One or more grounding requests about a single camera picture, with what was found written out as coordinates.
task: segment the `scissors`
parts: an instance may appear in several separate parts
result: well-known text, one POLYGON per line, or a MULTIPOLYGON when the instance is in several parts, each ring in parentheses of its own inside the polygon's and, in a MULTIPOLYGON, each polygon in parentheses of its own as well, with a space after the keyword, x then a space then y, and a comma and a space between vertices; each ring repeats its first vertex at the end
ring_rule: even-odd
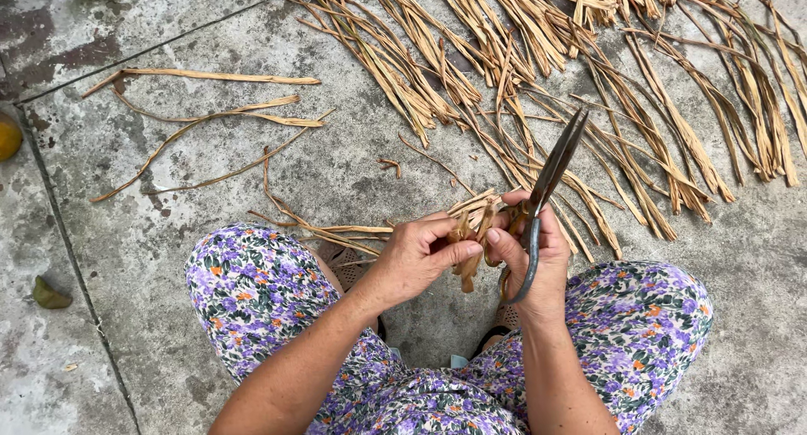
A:
MULTIPOLYGON (((588 110, 583 112, 582 117, 580 113, 581 110, 578 110, 575 116, 571 118, 560 139, 552 148, 549 157, 546 158, 544 168, 541 170, 541 174, 538 175, 538 180, 535 182, 533 192, 530 193, 530 198, 522 200, 518 205, 507 206, 499 211, 510 213, 512 221, 508 231, 511 235, 516 233, 519 224, 524 223, 524 233, 521 235, 520 244, 530 255, 530 265, 527 267, 524 283, 512 299, 507 299, 507 279, 511 273, 510 267, 505 266, 501 275, 499 275, 499 293, 502 304, 518 303, 524 299, 524 296, 527 296, 527 292, 530 291, 530 287, 533 285, 535 272, 538 269, 538 233, 541 230, 541 220, 538 218, 538 213, 543 205, 549 203, 552 191, 558 185, 563 172, 566 171, 566 167, 571 161, 571 156, 577 149, 577 144, 580 143, 580 138, 583 137, 583 131, 585 131, 588 124, 588 110)), ((485 262, 491 267, 497 267, 501 263, 501 261, 491 261, 488 258, 487 250, 485 251, 485 262)))

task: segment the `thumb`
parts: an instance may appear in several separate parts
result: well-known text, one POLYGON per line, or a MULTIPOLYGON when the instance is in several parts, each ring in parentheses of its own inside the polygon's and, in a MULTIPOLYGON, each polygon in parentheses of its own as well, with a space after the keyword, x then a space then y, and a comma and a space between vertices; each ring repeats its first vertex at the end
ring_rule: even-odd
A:
POLYGON ((504 260, 510 266, 513 273, 524 276, 527 272, 527 265, 530 264, 530 256, 524 252, 518 241, 509 233, 500 228, 491 228, 485 233, 495 256, 504 260))
POLYGON ((430 255, 432 263, 440 269, 447 269, 451 265, 482 253, 482 244, 476 241, 464 240, 442 248, 439 252, 430 255))

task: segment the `floral dress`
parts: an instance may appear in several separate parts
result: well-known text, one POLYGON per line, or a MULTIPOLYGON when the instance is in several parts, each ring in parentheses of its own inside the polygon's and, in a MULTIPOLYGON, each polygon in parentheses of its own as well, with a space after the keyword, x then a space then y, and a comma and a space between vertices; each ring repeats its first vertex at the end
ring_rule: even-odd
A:
MULTIPOLYGON (((297 240, 232 224, 185 266, 199 321, 236 383, 339 299, 297 240)), ((615 261, 572 277, 566 320, 587 379, 623 433, 638 430, 706 340, 712 306, 673 265, 615 261)), ((521 332, 462 369, 409 369, 370 329, 345 359, 308 433, 529 432, 521 332)))

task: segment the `stained concrete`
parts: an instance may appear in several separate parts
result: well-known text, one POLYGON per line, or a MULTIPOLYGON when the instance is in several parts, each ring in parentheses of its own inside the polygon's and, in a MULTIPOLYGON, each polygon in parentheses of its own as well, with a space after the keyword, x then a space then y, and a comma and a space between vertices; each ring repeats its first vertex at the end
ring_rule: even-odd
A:
POLYGON ((0 0, 8 100, 24 100, 262 0, 0 0))
POLYGON ((0 165, 0 213, 0 433, 135 433, 28 142, 0 165), (39 307, 37 275, 73 303, 39 307))
MULTIPOLYGON (((232 1, 221 0, 224 5, 232 1)), ((381 12, 375 0, 360 1, 381 12)), ((440 0, 418 1, 461 29, 440 0)), ((801 25, 799 1, 778 0, 778 5, 801 25)), ((144 14, 164 13, 159 5, 153 9, 144 14)), ((89 198, 126 182, 178 127, 128 110, 107 90, 81 100, 80 94, 107 72, 125 66, 169 67, 321 79, 322 85, 292 86, 142 76, 125 84, 125 96, 133 104, 169 117, 212 113, 292 93, 302 100, 272 112, 312 118, 337 107, 326 119, 328 125, 300 137, 269 166, 272 191, 313 224, 382 225, 384 219, 412 219, 468 197, 459 185, 449 185, 450 176, 437 164, 400 143, 398 132, 415 141, 404 121, 347 50, 295 20, 305 14, 297 6, 270 0, 23 105, 79 272, 104 320, 112 356, 143 433, 203 432, 232 390, 187 300, 182 263, 193 244, 229 222, 257 220, 247 210, 272 217, 278 213, 261 193, 257 169, 200 190, 157 196, 141 192, 225 174, 254 160, 265 145, 277 146, 296 129, 237 117, 209 121, 169 146, 132 187, 105 202, 89 203, 89 198), (380 172, 378 157, 400 161, 402 178, 380 172)), ((677 14, 671 13, 665 29, 701 38, 677 14)), ((145 26, 138 33, 149 30, 145 26)), ((602 30, 599 39, 615 64, 641 79, 619 34, 602 30)), ((710 50, 680 48, 715 84, 730 87, 710 50)), ((602 204, 626 257, 671 261, 701 276, 716 310, 703 355, 644 433, 804 432, 807 370, 798 358, 807 354, 805 192, 784 188, 781 179, 762 185, 745 164, 746 187, 738 187, 720 130, 713 113, 704 109, 697 87, 665 58, 651 58, 738 201, 710 204, 711 227, 691 214, 670 216, 680 236, 674 243, 655 239, 629 212, 602 204)), ((6 71, 13 77, 8 67, 6 71)), ((559 95, 577 92, 596 99, 579 62, 570 62, 563 74, 554 73, 545 86, 559 95)), ((596 114, 601 124, 605 119, 596 114)), ((531 128, 545 146, 559 134, 551 123, 535 121, 531 128)), ((508 189, 472 135, 439 127, 429 131, 429 137, 429 153, 471 188, 508 189), (469 155, 479 156, 479 161, 469 155)), ((791 143, 803 173, 807 165, 794 134, 791 143)), ((590 154, 579 154, 571 169, 619 199, 590 154)), ((560 191, 571 195, 565 188, 560 191)), ((668 202, 660 195, 656 202, 669 216, 668 202)), ((582 224, 576 225, 583 232, 582 224)), ((606 247, 591 251, 597 260, 612 256, 606 247)), ((573 269, 579 272, 587 264, 576 256, 573 269)), ((443 276, 423 295, 388 312, 390 345, 398 346, 412 366, 444 366, 451 353, 470 354, 492 319, 495 280, 495 271, 483 269, 478 291, 463 295, 456 277, 443 276)), ((125 416, 113 407, 107 414, 125 416)))

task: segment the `sandal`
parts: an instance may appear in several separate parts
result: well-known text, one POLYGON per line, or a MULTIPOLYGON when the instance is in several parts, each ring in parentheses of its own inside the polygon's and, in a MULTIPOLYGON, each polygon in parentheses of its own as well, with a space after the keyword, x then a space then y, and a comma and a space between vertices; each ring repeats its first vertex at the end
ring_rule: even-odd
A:
MULTIPOLYGON (((361 279, 361 276, 364 275, 365 270, 361 265, 339 266, 359 260, 353 248, 347 248, 330 241, 323 241, 316 253, 322 257, 325 265, 328 265, 333 274, 336 275, 345 293, 352 289, 356 282, 361 279)), ((381 337, 381 340, 387 341, 387 327, 384 326, 381 316, 378 316, 378 332, 376 334, 381 337)))
POLYGON ((499 308, 496 309, 496 317, 493 319, 493 327, 484 336, 482 336, 482 340, 479 341, 479 345, 476 347, 474 356, 471 358, 476 358, 479 356, 485 344, 488 343, 491 337, 505 336, 519 326, 520 321, 518 319, 516 307, 512 306, 512 304, 499 305, 499 308))

